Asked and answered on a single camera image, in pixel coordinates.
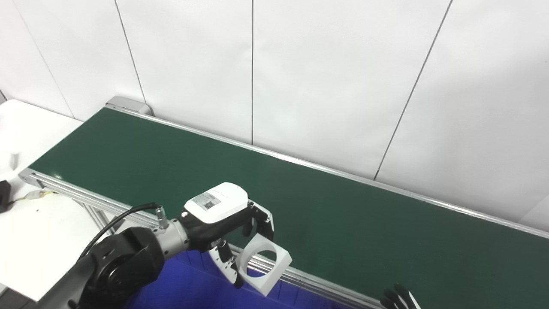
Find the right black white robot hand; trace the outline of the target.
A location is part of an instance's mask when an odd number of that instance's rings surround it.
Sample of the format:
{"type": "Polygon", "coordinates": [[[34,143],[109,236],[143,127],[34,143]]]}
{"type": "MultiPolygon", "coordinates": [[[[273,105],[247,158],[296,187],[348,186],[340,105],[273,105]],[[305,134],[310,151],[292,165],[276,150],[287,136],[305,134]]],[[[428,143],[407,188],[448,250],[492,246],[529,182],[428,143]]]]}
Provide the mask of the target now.
{"type": "Polygon", "coordinates": [[[383,291],[379,303],[385,309],[421,309],[414,295],[402,284],[395,283],[392,288],[383,291]]]}

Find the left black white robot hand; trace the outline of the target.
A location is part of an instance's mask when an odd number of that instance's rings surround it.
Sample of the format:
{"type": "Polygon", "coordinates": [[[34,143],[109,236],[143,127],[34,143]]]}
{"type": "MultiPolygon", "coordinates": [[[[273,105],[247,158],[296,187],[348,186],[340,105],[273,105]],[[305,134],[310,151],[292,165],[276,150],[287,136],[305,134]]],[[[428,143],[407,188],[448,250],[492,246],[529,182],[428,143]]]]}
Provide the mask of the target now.
{"type": "Polygon", "coordinates": [[[187,249],[207,252],[225,278],[237,289],[244,285],[238,272],[236,258],[224,238],[228,233],[242,228],[244,237],[249,237],[253,227],[256,232],[273,240],[275,228],[272,213],[251,201],[240,186],[224,182],[184,204],[177,217],[184,227],[187,249]]]}

